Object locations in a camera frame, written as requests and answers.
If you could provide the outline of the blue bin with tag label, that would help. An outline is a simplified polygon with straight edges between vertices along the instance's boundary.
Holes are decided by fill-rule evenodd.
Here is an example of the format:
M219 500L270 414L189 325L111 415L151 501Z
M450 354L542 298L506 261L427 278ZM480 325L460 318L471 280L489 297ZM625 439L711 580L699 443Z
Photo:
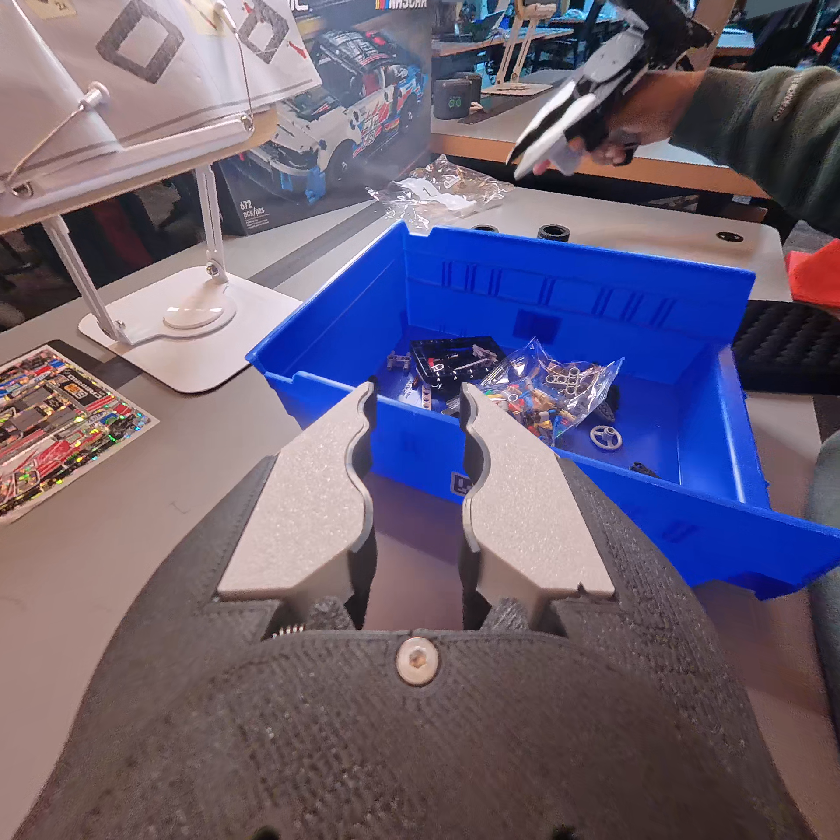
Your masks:
M838 531L771 509L730 343L754 274L539 238L394 224L246 355L301 428L376 375L373 471L459 504L456 419L397 401L386 355L411 340L540 340L558 361L617 376L623 447L599 453L580 427L573 460L688 585L725 581L767 600L839 561ZM640 461L659 478L629 469Z

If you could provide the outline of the person's right forearm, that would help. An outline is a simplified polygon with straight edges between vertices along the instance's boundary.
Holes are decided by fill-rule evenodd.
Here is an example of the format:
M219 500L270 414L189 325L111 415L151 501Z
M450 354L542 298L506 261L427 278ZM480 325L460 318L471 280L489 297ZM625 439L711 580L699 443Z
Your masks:
M786 213L839 236L839 74L709 69L670 142L748 177Z

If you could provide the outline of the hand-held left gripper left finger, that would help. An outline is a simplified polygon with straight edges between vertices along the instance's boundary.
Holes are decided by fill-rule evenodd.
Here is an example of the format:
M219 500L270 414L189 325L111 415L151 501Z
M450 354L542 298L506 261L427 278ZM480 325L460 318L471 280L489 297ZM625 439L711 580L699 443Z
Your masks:
M283 602L312 626L324 605L362 629L377 564L372 466L377 383L363 382L281 449L217 585L226 602Z

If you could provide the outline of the lego instruction booklet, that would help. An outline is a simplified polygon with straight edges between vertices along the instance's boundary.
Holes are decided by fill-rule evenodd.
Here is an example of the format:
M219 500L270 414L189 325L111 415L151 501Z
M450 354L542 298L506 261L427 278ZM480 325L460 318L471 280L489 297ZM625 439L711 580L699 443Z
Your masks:
M288 2L1 3L2 188L320 84Z

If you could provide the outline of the black device with green lights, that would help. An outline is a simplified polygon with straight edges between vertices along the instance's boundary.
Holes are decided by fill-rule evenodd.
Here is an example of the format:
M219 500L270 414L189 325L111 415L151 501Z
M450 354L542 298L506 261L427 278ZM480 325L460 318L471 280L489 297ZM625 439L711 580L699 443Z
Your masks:
M483 76L461 71L450 78L438 78L433 84L433 116L438 120L462 119L480 103Z

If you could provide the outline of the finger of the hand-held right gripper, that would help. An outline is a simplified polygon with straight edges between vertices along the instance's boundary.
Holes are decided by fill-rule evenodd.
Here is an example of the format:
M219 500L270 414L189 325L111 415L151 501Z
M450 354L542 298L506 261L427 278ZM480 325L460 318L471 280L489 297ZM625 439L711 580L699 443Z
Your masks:
M585 153L608 140L607 120L624 98L624 87L599 87L585 93L577 87L561 87L515 143L515 179L534 174L544 161L563 175L573 175Z
M585 93L597 88L625 88L626 94L646 72L651 54L651 34L642 28L626 28L599 47L558 90L579 88ZM513 148L507 162L513 163Z

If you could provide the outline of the white book stand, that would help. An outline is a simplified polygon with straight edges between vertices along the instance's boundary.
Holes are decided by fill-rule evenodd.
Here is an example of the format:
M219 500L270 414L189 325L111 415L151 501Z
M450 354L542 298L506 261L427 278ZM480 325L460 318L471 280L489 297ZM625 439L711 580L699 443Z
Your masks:
M2 232L42 224L89 314L79 331L182 394L207 392L298 304L230 272L212 163L268 140L273 108L231 115L159 140L117 141L104 89L70 94L2 172ZM206 234L202 266L106 303L70 239L64 214L193 170Z

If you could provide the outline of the clear bag of small lego pieces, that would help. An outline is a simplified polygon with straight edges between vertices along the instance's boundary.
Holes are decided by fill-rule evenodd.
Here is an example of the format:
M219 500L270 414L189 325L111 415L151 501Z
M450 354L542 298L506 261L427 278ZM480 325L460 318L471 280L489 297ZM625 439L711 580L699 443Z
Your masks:
M556 447L604 403L624 361L556 360L533 338L500 362L478 388L533 436Z

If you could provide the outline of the wooden stand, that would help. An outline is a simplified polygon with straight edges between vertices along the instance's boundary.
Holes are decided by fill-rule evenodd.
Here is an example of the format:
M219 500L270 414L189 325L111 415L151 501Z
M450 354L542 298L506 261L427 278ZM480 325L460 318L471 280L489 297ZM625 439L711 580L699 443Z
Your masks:
M520 79L537 26L557 13L557 2L515 1L511 31L496 75L496 82L481 91L483 96L527 98L551 88L550 84Z

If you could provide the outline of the empty clear plastic bag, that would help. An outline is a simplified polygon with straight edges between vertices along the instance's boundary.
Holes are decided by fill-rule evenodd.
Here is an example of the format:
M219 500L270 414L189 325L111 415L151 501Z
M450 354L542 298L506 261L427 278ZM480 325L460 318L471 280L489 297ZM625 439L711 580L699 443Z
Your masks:
M365 190L384 207L389 219L403 222L412 234L426 235L435 226L451 226L497 207L513 189L509 183L453 163L441 154L399 181Z

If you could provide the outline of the wood edged background desk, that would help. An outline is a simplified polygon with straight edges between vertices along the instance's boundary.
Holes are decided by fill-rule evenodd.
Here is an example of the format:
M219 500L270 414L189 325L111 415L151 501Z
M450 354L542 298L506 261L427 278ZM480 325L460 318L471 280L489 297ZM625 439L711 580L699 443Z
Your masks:
M564 70L541 71L539 77L542 81L556 81L553 88L527 98L502 95L485 97L482 100L482 112L476 112L468 118L441 120L432 117L430 151L446 154L450 158L504 165L520 132L527 127L542 105L560 89L567 75L568 72ZM623 167L608 167L585 159L576 173L707 193L768 197L748 177L664 141L640 146L631 163Z

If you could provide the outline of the black lego frame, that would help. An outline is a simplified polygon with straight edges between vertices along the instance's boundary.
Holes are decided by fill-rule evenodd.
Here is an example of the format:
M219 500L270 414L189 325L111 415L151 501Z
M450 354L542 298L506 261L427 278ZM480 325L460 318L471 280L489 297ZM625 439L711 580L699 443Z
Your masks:
M490 336L420 339L409 345L417 374L436 396L453 396L462 384L483 381L508 356Z

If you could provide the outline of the lego set box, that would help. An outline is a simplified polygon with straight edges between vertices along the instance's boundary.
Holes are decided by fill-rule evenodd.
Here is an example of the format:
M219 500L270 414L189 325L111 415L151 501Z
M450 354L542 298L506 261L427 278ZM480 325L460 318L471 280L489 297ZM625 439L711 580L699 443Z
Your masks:
M223 229L247 236L359 203L428 151L428 2L287 2L321 83L268 142L213 166Z

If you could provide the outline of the orange cloth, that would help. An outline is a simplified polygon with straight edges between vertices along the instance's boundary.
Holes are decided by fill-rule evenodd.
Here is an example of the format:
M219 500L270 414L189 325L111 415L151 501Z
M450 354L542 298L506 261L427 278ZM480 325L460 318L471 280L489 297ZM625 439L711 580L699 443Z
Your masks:
M812 254L792 251L784 263L793 301L839 309L839 239Z

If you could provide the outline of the holographic sticker sheet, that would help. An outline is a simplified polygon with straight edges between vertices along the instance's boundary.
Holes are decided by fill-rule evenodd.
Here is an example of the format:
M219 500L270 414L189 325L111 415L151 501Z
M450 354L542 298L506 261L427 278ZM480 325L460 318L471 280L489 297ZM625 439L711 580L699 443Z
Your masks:
M1 525L21 519L159 420L54 340L1 370Z

